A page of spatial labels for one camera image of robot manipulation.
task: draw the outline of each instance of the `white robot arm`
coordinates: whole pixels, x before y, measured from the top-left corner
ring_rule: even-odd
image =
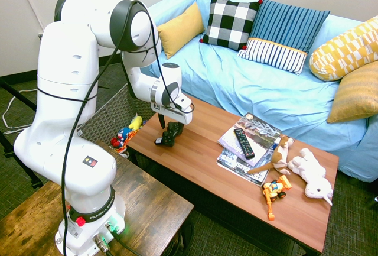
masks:
[[[181,92],[180,67],[163,64],[158,79],[141,72],[141,68],[156,61],[161,52],[157,28],[142,3],[132,0],[58,0],[55,20],[86,24],[101,46],[115,48],[119,44],[131,95],[150,102],[155,112],[183,124],[191,122],[191,100]]]
[[[76,133],[76,126],[88,121],[96,109],[97,83],[92,84],[99,74],[98,45],[121,50],[133,94],[151,102],[153,110],[187,124],[191,101],[181,93],[177,65],[162,68],[165,83],[162,77],[140,72],[157,59],[161,45],[156,26],[139,1],[58,0],[54,19],[40,46],[35,118],[17,137],[14,150],[25,165],[53,182],[62,185],[65,177],[64,192],[71,207],[67,226],[62,221],[56,233],[56,244],[62,254],[65,243],[67,255],[92,256],[98,252],[93,249],[95,236],[113,239],[107,223],[119,231],[125,228],[125,203],[111,187],[115,159]]]

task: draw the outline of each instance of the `magazine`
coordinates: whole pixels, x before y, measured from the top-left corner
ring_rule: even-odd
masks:
[[[236,128],[244,130],[249,144],[255,153],[254,158],[248,160],[244,156],[239,141],[234,134],[234,129]],[[218,143],[245,163],[248,163],[251,168],[255,168],[271,145],[279,138],[280,134],[280,130],[248,112],[219,138]]]
[[[274,143],[263,155],[263,157],[256,163],[255,167],[263,166],[270,162],[277,143]],[[261,171],[258,173],[248,174],[247,172],[252,169],[252,166],[245,161],[238,158],[229,150],[224,149],[218,157],[217,164],[240,177],[253,182],[258,186],[262,186],[269,173],[269,170]]]

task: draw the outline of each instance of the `pillow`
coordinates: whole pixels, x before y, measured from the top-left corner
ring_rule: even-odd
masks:
[[[246,49],[238,56],[301,74],[308,51],[330,12],[262,1]]]
[[[346,74],[378,60],[378,16],[336,36],[317,48],[310,69],[321,80],[340,80]]]
[[[240,50],[248,41],[258,9],[258,2],[211,0],[210,17],[201,42]]]
[[[159,25],[158,31],[165,55],[169,59],[193,37],[205,31],[197,3],[192,4],[182,15]]]
[[[327,122],[347,122],[375,114],[378,114],[378,61],[342,78]]]

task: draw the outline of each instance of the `wooden table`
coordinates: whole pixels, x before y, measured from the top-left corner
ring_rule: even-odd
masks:
[[[146,256],[161,255],[193,205],[145,173],[104,143],[117,162],[113,187],[126,203],[122,241]],[[61,255],[54,236],[62,220],[61,187],[46,183],[0,221],[0,256]],[[115,240],[113,255],[134,255]]]
[[[322,253],[331,206],[323,199],[307,198],[304,195],[306,182],[299,175],[291,174],[288,179],[292,189],[285,199],[272,205],[276,218],[269,221],[262,188],[228,172],[216,162],[223,149],[217,140],[240,117],[196,98],[191,99],[195,105],[193,120],[184,127],[172,148],[154,144],[163,132],[157,115],[139,130],[128,147],[274,226],[304,247],[308,254]],[[338,157],[296,140],[289,149],[288,160],[299,155],[302,148],[309,148],[314,153],[327,170],[326,178],[334,187]],[[266,180],[279,176],[276,170],[271,170]]]

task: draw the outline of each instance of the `white stuffed bunny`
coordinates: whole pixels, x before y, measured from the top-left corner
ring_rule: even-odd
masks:
[[[333,189],[325,178],[325,168],[319,164],[309,149],[303,148],[299,153],[302,157],[294,157],[288,162],[288,167],[307,182],[305,195],[309,198],[324,199],[332,206],[330,198]]]

